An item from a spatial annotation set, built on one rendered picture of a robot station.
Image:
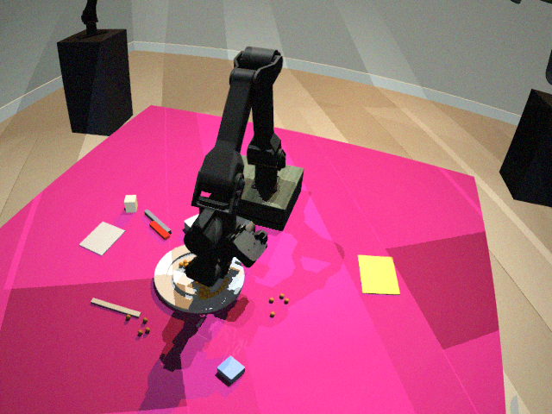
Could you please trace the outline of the white flat rectangular panel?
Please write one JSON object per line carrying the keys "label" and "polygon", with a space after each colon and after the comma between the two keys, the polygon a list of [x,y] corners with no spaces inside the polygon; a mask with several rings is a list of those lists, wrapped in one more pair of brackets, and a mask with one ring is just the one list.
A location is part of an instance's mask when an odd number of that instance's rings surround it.
{"label": "white flat rectangular panel", "polygon": [[103,256],[124,232],[112,224],[101,222],[79,246]]}

